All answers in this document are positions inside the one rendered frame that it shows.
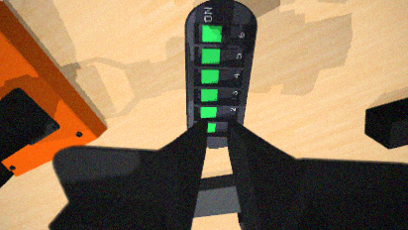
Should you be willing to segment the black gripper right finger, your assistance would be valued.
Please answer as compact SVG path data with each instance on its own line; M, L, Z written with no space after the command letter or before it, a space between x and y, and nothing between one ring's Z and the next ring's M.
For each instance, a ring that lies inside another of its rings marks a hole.
M408 196L405 163L296 159L236 120L227 142L245 230L295 230L319 192Z

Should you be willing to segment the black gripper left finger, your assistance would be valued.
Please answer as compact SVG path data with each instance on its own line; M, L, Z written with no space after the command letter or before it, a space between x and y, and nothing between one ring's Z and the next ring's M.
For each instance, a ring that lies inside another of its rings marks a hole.
M73 196L157 200L166 230L191 230L203 172L208 119L155 149L75 145L52 156L67 202Z

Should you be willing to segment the dark grey controller unit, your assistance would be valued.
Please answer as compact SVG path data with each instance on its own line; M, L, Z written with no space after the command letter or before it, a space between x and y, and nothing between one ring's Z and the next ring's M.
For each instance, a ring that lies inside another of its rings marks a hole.
M257 34L253 11L208 0L184 24L186 129L208 119L207 148L228 147L229 120L244 126Z

